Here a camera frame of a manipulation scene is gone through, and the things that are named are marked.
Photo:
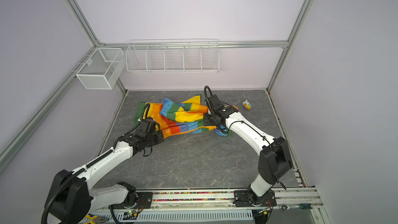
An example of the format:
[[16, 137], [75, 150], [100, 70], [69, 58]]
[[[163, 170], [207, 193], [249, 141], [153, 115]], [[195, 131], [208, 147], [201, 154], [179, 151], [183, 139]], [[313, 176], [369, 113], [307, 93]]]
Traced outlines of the rainbow striped jacket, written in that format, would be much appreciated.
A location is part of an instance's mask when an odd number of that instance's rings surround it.
[[161, 103], [150, 103], [146, 112], [154, 119], [163, 132], [164, 138], [181, 134], [198, 134], [215, 131], [219, 136], [229, 136], [219, 131], [215, 126], [206, 126], [203, 121], [208, 107], [202, 104], [201, 95], [197, 94], [181, 103], [165, 98]]

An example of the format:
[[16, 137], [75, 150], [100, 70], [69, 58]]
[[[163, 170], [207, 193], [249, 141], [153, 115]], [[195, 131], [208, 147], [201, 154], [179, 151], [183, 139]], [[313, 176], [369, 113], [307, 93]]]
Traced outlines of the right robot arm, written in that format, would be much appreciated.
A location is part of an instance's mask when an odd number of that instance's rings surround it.
[[236, 133], [248, 143], [259, 156], [258, 175], [248, 186], [245, 204], [262, 204], [266, 194], [293, 168], [288, 142], [275, 138], [248, 121], [234, 106], [224, 105], [216, 95], [205, 96], [208, 113], [204, 115], [205, 125], [214, 125], [223, 134]]

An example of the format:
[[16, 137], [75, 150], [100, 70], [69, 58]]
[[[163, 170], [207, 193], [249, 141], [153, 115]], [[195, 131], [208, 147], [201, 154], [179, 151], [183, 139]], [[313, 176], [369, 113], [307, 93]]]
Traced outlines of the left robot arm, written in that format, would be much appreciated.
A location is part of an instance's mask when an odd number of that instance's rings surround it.
[[60, 171], [53, 179], [40, 222], [46, 224], [52, 215], [63, 224], [77, 224], [88, 214], [107, 206], [144, 207], [145, 201], [129, 183], [121, 181], [111, 187], [93, 187], [120, 163], [163, 141], [160, 125], [148, 117], [94, 160], [72, 171]]

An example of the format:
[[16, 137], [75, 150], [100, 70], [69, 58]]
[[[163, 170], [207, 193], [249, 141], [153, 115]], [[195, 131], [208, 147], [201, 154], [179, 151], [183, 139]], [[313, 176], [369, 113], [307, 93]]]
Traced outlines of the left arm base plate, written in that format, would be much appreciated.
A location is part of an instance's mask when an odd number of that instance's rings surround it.
[[151, 208], [153, 192], [143, 191], [135, 192], [126, 197], [126, 199], [119, 204], [114, 204], [114, 209], [149, 209]]

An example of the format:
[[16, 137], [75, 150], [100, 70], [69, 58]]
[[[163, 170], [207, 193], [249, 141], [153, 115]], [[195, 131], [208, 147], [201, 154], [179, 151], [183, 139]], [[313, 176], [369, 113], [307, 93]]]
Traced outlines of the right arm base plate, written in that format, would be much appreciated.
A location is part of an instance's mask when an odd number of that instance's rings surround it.
[[260, 197], [251, 190], [235, 190], [233, 200], [237, 207], [274, 207], [277, 205], [275, 192], [272, 190], [268, 190]]

